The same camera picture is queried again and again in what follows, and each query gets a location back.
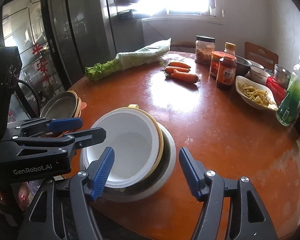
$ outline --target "carrot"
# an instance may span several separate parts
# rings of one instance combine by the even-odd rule
[[[181,68],[191,68],[189,65],[182,63],[182,62],[178,62],[178,61],[172,61],[169,63],[169,66],[171,67],[181,67]]]
[[[188,83],[193,83],[193,84],[199,81],[199,77],[196,74],[182,73],[179,72],[178,70],[174,70],[170,76],[175,79],[182,80]]]
[[[171,75],[173,73],[174,70],[178,70],[179,72],[186,72],[188,73],[190,71],[190,69],[188,68],[181,68],[181,67],[166,67],[164,69],[164,72],[167,74],[167,75]]]

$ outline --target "white bowl with food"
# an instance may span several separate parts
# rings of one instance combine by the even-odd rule
[[[252,60],[248,60],[248,61],[250,61],[251,64],[252,64],[252,66],[254,66],[254,67],[261,68],[261,69],[265,69],[265,67],[264,67],[263,65],[260,65],[260,64],[257,63],[257,62],[254,62],[254,61],[252,61]]]
[[[251,80],[261,85],[265,85],[267,78],[270,77],[266,71],[258,67],[251,67],[249,73]]]
[[[248,105],[259,110],[278,111],[273,94],[266,86],[255,83],[245,77],[237,76],[235,78],[235,89]]]

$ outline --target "white oval dish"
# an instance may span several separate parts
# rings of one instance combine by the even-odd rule
[[[98,119],[91,128],[106,130],[103,143],[82,150],[84,165],[98,160],[103,150],[114,149],[114,165],[106,187],[129,187],[151,170],[157,160],[159,135],[156,126],[143,113],[134,109],[116,109]]]
[[[259,90],[266,90],[268,92],[268,97],[272,102],[275,102],[272,91],[267,88],[266,86],[263,86],[261,84],[255,83],[245,77],[242,76],[237,76],[235,78],[235,89],[237,90],[237,92],[240,94],[240,96],[242,97],[242,99],[250,106],[259,109],[259,110],[265,110],[265,109],[270,109],[272,111],[278,111],[278,106],[277,104],[273,104],[273,105],[269,105],[268,107],[259,105],[258,103],[256,103],[255,101],[253,101],[252,99],[247,98],[240,90],[238,87],[238,83],[240,84],[248,84],[250,86],[253,86],[255,89],[259,89]]]

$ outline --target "person's hand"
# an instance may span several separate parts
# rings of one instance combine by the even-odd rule
[[[17,203],[20,209],[25,210],[29,206],[29,186],[28,183],[23,182],[19,188]],[[3,196],[0,192],[0,204],[3,203]]]

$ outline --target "floor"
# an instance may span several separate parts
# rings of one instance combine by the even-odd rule
[[[93,212],[103,238],[109,240],[148,240],[148,238],[140,236],[107,218],[98,210],[93,209]]]

